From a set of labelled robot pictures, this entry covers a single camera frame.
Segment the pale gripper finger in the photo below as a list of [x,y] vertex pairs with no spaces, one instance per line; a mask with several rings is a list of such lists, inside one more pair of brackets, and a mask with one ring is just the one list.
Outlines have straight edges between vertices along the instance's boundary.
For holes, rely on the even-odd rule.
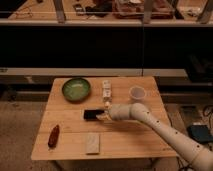
[[105,108],[106,108],[106,109],[109,109],[110,106],[111,106],[111,103],[110,103],[110,102],[105,102]]
[[107,121],[107,120],[109,120],[108,116],[106,116],[106,115],[97,115],[96,118],[98,120],[100,120],[100,121]]

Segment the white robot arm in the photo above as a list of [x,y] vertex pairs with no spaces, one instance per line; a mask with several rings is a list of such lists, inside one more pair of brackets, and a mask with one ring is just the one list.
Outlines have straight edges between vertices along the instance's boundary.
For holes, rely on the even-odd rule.
[[141,103],[113,104],[97,116],[99,120],[137,120],[157,133],[196,171],[213,171],[213,152],[160,121]]

